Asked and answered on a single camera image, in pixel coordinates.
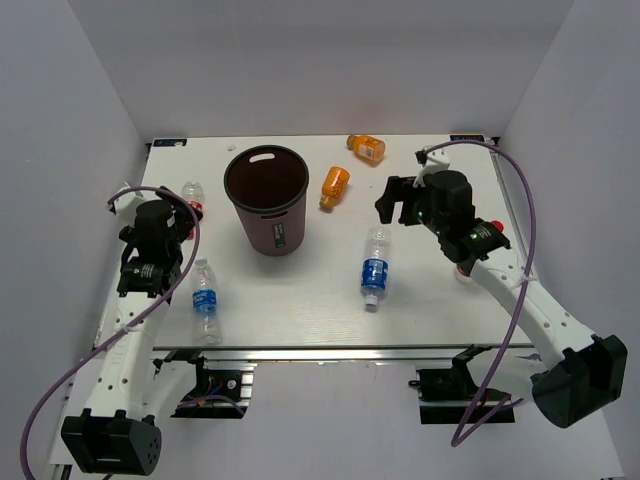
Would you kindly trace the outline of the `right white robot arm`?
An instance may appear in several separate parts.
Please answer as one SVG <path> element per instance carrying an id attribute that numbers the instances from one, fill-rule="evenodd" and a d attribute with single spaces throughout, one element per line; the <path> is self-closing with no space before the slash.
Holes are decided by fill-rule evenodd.
<path id="1" fill-rule="evenodd" d="M 602 338 L 576 320 L 537 280 L 526 276 L 515 251 L 494 222 L 475 214 L 472 187 L 458 171 L 421 178 L 388 178 L 375 208 L 382 223 L 423 225 L 445 257 L 482 287 L 529 338 L 538 360 L 505 354 L 496 369 L 497 349 L 471 346 L 452 360 L 448 382 L 472 399 L 492 390 L 533 402 L 559 428 L 568 428 L 621 395 L 627 348 L 615 335 Z"/>

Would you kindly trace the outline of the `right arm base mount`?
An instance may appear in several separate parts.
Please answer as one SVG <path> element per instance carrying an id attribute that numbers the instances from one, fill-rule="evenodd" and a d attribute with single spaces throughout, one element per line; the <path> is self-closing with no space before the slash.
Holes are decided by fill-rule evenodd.
<path id="1" fill-rule="evenodd" d="M 408 381 L 408 387 L 417 392 L 420 422 L 422 425 L 457 425 L 471 403 L 485 373 L 475 381 L 466 364 L 473 356 L 497 350 L 489 346 L 472 345 L 457 354 L 447 367 L 427 367 L 417 370 L 416 378 Z M 487 388 L 474 407 L 468 425 L 478 422 L 496 406 L 505 393 Z M 515 423 L 514 408 L 503 406 L 487 423 Z"/>

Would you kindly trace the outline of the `blue label water bottle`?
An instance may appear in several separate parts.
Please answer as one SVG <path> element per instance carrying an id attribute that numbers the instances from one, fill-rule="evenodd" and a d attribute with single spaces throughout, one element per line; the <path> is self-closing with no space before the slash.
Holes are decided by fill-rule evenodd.
<path id="1" fill-rule="evenodd" d="M 386 296 L 391 232 L 384 227 L 369 230 L 364 248 L 360 289 L 367 311 L 375 312 Z"/>
<path id="2" fill-rule="evenodd" d="M 220 324 L 217 314 L 217 281 L 206 258 L 195 261 L 191 276 L 191 304 L 195 339 L 205 345 L 220 342 Z"/>

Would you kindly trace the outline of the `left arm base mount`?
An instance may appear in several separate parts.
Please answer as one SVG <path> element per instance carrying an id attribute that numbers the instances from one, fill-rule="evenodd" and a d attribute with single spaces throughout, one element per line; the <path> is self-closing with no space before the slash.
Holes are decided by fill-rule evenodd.
<path id="1" fill-rule="evenodd" d="M 252 393 L 254 364 L 214 360 L 199 350 L 173 350 L 152 359 L 153 379 L 166 370 L 166 364 L 178 361 L 194 367 L 195 380 L 172 418 L 240 419 L 246 413 Z"/>

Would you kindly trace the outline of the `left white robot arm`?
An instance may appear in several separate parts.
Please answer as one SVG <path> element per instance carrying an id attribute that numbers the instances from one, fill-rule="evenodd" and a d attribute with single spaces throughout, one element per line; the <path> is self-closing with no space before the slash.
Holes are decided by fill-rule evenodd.
<path id="1" fill-rule="evenodd" d="M 148 378 L 172 295 L 194 263 L 181 245 L 201 215 L 165 187 L 124 188 L 108 204 L 126 222 L 114 332 L 98 348 L 101 371 L 81 413 L 64 418 L 61 439 L 84 473 L 148 476 L 161 453 L 161 418 L 183 394 L 199 399 L 211 387 L 211 374 L 195 364 Z"/>

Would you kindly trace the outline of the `clear bottle red label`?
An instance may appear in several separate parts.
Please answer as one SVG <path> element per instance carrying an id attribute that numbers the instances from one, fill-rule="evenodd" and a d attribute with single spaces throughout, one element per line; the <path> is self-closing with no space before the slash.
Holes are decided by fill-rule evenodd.
<path id="1" fill-rule="evenodd" d="M 181 197 L 187 201 L 196 211 L 202 213 L 205 203 L 205 195 L 199 182 L 186 182 L 181 190 Z"/>

